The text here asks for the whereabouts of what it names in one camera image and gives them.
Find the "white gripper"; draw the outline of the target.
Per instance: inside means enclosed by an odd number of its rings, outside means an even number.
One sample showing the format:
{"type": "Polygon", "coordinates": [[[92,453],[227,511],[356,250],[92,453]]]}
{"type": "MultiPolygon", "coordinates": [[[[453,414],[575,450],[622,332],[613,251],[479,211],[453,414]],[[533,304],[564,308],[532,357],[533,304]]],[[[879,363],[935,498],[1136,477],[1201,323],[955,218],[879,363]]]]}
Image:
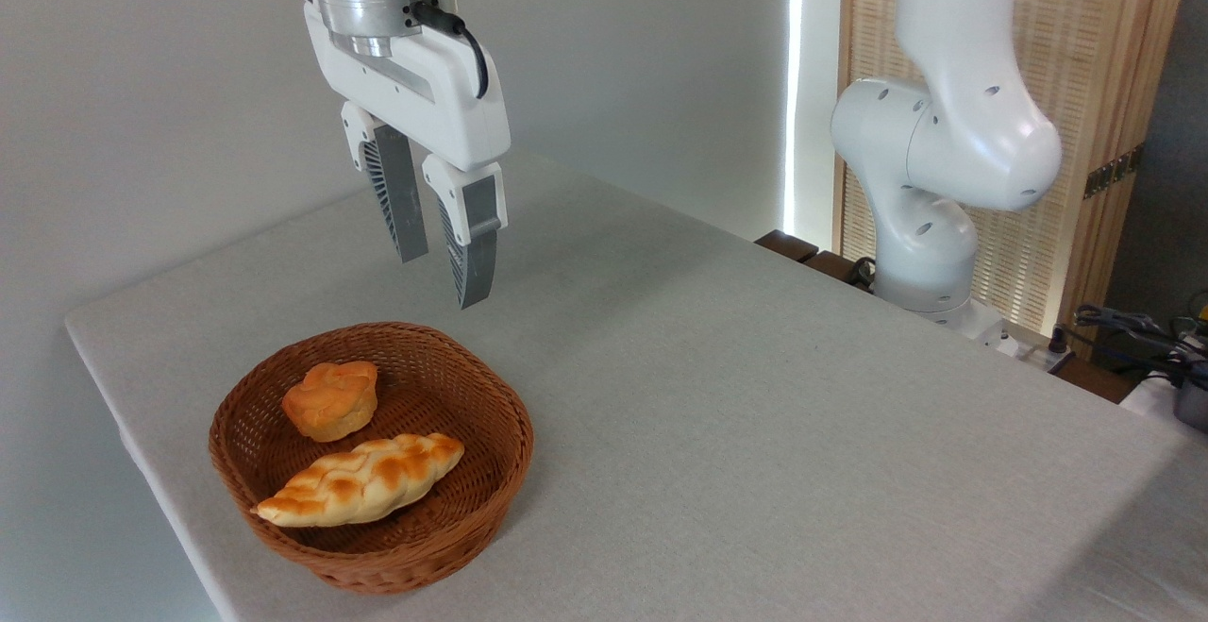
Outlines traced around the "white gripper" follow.
{"type": "Polygon", "coordinates": [[[495,161],[511,133],[495,63],[414,14],[454,14],[455,0],[302,2],[320,71],[345,98],[352,161],[374,188],[397,257],[410,263],[428,252],[411,139],[432,153],[422,170],[437,196],[459,308],[487,300],[499,229],[509,226],[495,161]]]}

